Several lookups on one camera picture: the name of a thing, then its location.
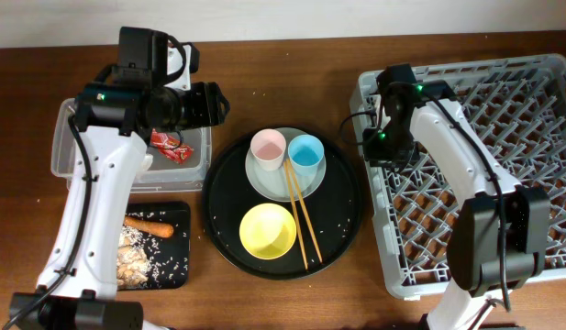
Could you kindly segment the food scraps and rice pile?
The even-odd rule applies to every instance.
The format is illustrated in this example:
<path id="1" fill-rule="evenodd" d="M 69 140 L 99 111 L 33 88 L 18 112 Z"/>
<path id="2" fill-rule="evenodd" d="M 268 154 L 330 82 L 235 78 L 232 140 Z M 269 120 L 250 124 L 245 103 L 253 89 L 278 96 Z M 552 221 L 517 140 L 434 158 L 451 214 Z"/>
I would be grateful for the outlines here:
<path id="1" fill-rule="evenodd" d="M 161 280 L 172 282 L 172 257 L 161 259 L 160 243 L 164 239 L 123 225 L 117 248 L 117 287 L 120 290 L 161 286 Z"/>

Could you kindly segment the black rectangular food tray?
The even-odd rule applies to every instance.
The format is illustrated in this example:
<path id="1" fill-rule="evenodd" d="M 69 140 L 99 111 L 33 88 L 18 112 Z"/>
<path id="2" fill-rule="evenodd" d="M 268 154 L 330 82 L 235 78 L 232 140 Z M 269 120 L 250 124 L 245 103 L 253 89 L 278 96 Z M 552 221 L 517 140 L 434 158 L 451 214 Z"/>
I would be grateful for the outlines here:
<path id="1" fill-rule="evenodd" d="M 152 285 L 150 288 L 135 290 L 177 289 L 183 286 L 188 279 L 188 266 L 190 257 L 190 206 L 184 202 L 167 203 L 134 203 L 128 206 L 126 216 L 155 223 L 172 225 L 174 233 L 164 238 L 160 243 L 161 259 L 172 257 L 171 266 L 164 266 L 164 270 L 171 270 L 174 280 L 168 282 L 161 280 L 161 286 Z"/>

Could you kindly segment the yellow plastic bowl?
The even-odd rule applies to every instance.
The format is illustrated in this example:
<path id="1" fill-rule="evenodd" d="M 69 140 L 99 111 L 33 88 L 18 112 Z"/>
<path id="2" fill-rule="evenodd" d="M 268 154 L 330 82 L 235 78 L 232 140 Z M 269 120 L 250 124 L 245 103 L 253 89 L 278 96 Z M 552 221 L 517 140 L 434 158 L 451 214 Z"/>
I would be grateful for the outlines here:
<path id="1" fill-rule="evenodd" d="M 294 245 L 296 224 L 291 213 L 275 203 L 252 207 L 242 217 L 239 238 L 244 249 L 263 260 L 278 259 Z"/>

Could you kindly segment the wooden chopstick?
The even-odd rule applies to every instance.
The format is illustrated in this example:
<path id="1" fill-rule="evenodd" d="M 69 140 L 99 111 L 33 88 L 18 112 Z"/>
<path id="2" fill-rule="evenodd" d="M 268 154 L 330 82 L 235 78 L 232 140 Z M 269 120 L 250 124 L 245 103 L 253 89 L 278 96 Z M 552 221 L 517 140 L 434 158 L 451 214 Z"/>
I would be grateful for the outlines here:
<path id="1" fill-rule="evenodd" d="M 295 222 L 295 227 L 296 227 L 296 235 L 297 235 L 297 239 L 299 241 L 299 247 L 300 247 L 300 251 L 301 251 L 305 270 L 308 270 L 308 262 L 307 262 L 306 253 L 305 253 L 305 244 L 304 244 L 304 240 L 303 240 L 303 236 L 302 236 L 302 232 L 301 232 L 301 226 L 300 226 L 300 223 L 299 223 L 299 218 L 298 218 L 298 213 L 297 213 L 297 208 L 296 208 L 295 198 L 294 198 L 294 187 L 293 187 L 293 184 L 291 182 L 291 175 L 290 175 L 289 165 L 288 165 L 287 160 L 285 160 L 283 162 L 283 169 L 284 169 L 285 179 L 286 179 L 287 188 L 288 188 L 288 192 L 289 192 L 289 196 L 290 196 L 289 197 L 290 198 L 290 204 L 291 204 L 292 211 L 293 211 L 293 217 L 294 217 L 294 222 Z"/>
<path id="2" fill-rule="evenodd" d="M 295 197 L 297 197 L 299 199 L 299 203 L 301 205 L 301 209 L 303 211 L 305 222 L 306 222 L 307 228 L 309 230 L 309 234 L 312 238 L 317 257 L 318 257 L 320 262 L 323 262 L 323 258 L 322 258 L 321 252 L 320 252 L 320 248 L 319 248 L 319 245 L 318 245 L 318 242 L 317 242 L 317 239 L 316 239 L 315 231 L 313 229 L 311 219 L 310 219 L 308 210 L 307 210 L 306 205 L 305 205 L 305 199 L 303 197 L 302 190 L 300 189 L 300 185 L 299 185 L 298 180 L 296 178 L 296 174 L 294 172 L 293 166 L 292 166 L 291 161 L 289 159 L 287 159 L 285 161 L 285 170 L 286 170 L 286 174 L 288 176 L 288 180 L 291 181 L 289 191 L 290 191 L 290 194 L 292 196 L 292 203 L 294 203 Z"/>

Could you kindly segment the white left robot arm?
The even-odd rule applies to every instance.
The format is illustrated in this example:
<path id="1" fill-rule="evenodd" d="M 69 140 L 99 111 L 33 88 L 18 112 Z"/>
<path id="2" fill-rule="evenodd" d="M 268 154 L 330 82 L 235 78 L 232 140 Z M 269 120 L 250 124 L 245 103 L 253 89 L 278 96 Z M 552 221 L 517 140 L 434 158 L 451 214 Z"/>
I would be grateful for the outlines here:
<path id="1" fill-rule="evenodd" d="M 191 82 L 200 53 L 167 33 L 119 32 L 117 62 L 75 97 L 76 147 L 61 226 L 36 290 L 17 292 L 8 325 L 21 329 L 148 329 L 139 302 L 117 300 L 117 244 L 134 180 L 151 164 L 153 132 L 222 124 L 229 102 Z"/>

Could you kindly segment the grey plastic dishwasher rack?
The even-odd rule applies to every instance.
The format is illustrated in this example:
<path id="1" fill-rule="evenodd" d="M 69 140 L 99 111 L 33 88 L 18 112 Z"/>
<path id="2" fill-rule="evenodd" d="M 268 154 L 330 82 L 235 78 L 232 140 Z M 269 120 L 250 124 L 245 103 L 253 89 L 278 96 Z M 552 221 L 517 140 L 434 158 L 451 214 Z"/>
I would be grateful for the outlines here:
<path id="1" fill-rule="evenodd" d="M 542 281 L 566 280 L 566 59 L 546 54 L 416 66 L 442 80 L 496 160 L 526 186 L 542 187 L 551 216 Z M 403 171 L 368 166 L 374 233 L 393 297 L 445 291 L 446 245 L 458 215 L 453 192 L 426 152 Z"/>

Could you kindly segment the crumpled white tissue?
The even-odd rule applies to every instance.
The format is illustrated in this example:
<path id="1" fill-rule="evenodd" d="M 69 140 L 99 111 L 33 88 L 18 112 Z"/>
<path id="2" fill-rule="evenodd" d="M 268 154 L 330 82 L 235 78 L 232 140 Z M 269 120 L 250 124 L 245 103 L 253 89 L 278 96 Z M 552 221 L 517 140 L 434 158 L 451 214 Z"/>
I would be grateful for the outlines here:
<path id="1" fill-rule="evenodd" d="M 143 161 L 141 162 L 140 170 L 147 171 L 150 168 L 152 162 L 153 162 L 153 156 L 151 154 L 146 154 Z"/>

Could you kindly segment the clear plastic waste bin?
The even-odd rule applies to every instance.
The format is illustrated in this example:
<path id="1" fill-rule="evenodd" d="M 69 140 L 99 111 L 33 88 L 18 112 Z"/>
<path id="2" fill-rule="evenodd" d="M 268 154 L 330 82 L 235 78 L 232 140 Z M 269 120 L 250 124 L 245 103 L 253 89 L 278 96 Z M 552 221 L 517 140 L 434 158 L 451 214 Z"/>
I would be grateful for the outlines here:
<path id="1" fill-rule="evenodd" d="M 56 177 L 72 183 L 74 142 L 68 127 L 68 115 L 74 112 L 74 99 L 61 103 L 53 136 L 50 170 Z M 211 162 L 211 128 L 197 128 L 182 132 L 183 143 L 193 151 L 182 163 L 176 163 L 155 148 L 148 148 L 152 156 L 149 169 L 141 173 L 131 188 L 132 193 L 181 193 L 201 191 Z"/>

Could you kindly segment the light blue plastic cup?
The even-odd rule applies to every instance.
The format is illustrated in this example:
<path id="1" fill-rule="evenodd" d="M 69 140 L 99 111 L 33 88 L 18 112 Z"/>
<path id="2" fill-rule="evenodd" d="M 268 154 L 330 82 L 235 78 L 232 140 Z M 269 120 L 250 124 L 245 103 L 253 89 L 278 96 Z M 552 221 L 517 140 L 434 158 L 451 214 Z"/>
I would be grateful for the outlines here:
<path id="1" fill-rule="evenodd" d="M 292 139 L 288 147 L 288 157 L 295 172 L 302 176 L 315 175 L 323 160 L 323 143 L 312 135 L 299 135 Z"/>

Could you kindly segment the orange carrot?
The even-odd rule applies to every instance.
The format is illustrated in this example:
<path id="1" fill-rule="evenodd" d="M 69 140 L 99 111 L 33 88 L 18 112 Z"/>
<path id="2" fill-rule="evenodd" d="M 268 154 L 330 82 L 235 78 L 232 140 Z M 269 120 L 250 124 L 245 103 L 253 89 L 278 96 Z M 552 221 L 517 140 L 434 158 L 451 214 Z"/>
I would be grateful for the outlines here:
<path id="1" fill-rule="evenodd" d="M 124 217 L 124 225 L 161 238 L 169 238 L 174 233 L 174 229 L 170 224 L 144 221 L 130 216 Z"/>

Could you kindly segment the red snack wrapper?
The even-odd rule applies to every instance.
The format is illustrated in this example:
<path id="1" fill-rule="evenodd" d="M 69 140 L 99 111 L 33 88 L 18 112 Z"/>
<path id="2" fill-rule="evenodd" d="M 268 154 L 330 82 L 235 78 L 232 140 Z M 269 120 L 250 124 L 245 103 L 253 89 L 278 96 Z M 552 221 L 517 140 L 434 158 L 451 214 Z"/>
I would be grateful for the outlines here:
<path id="1" fill-rule="evenodd" d="M 184 143 L 183 133 L 160 133 L 152 131 L 150 147 L 157 149 L 167 159 L 177 163 L 185 163 L 194 153 L 194 149 Z"/>

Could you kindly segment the grey round plate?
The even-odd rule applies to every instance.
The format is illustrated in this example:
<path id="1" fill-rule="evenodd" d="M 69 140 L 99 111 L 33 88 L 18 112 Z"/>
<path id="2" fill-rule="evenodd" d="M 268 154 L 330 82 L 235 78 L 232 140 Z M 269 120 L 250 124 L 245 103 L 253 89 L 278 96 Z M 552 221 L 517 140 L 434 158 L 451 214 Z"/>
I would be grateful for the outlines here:
<path id="1" fill-rule="evenodd" d="M 280 131 L 286 139 L 286 152 L 283 161 L 288 160 L 288 147 L 293 138 L 307 134 L 298 128 L 279 127 L 273 128 Z M 324 155 L 323 160 L 319 164 L 318 171 L 315 175 L 302 176 L 295 172 L 296 178 L 302 190 L 304 197 L 312 194 L 323 182 L 326 174 L 327 164 Z M 276 202 L 290 202 L 290 196 L 285 179 L 283 164 L 279 169 L 273 171 L 263 170 L 258 162 L 253 158 L 250 147 L 245 159 L 245 171 L 250 181 L 250 185 L 262 196 Z"/>

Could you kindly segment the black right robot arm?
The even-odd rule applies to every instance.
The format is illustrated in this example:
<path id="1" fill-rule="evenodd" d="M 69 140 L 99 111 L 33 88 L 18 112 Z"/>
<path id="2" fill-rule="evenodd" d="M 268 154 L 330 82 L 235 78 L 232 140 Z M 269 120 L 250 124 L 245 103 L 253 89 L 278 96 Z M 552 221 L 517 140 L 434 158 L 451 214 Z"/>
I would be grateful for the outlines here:
<path id="1" fill-rule="evenodd" d="M 494 307 L 544 269 L 550 198 L 509 173 L 472 130 L 443 80 L 420 82 L 408 64 L 387 67 L 355 93 L 358 133 L 373 167 L 403 170 L 424 148 L 461 206 L 446 248 L 451 280 L 422 329 L 477 329 Z"/>

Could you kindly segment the pink plastic cup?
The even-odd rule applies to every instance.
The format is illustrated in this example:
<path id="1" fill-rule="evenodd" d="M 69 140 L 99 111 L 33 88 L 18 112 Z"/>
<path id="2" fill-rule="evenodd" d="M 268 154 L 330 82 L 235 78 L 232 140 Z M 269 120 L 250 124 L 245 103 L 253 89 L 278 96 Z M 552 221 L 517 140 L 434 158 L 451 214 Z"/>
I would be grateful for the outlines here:
<path id="1" fill-rule="evenodd" d="M 250 152 L 253 158 L 265 171 L 275 171 L 280 168 L 286 147 L 286 139 L 283 134 L 272 128 L 257 132 L 250 142 Z"/>

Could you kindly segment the round black tray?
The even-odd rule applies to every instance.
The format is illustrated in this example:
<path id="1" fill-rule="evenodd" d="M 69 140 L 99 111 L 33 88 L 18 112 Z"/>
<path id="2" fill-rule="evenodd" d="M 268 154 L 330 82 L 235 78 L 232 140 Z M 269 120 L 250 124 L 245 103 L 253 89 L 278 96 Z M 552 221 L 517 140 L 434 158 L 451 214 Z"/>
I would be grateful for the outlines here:
<path id="1" fill-rule="evenodd" d="M 308 228 L 302 224 L 307 266 L 297 243 L 282 257 L 272 260 L 255 258 L 242 246 L 239 225 L 243 215 L 252 207 L 270 201 L 251 186 L 244 169 L 253 133 L 225 148 L 205 176 L 202 209 L 206 232 L 231 264 L 264 279 L 293 280 L 325 269 L 346 252 L 362 223 L 361 190 L 346 155 L 328 138 L 301 127 L 298 131 L 320 139 L 327 165 L 322 183 L 304 197 L 322 255 L 321 258 L 316 255 Z"/>

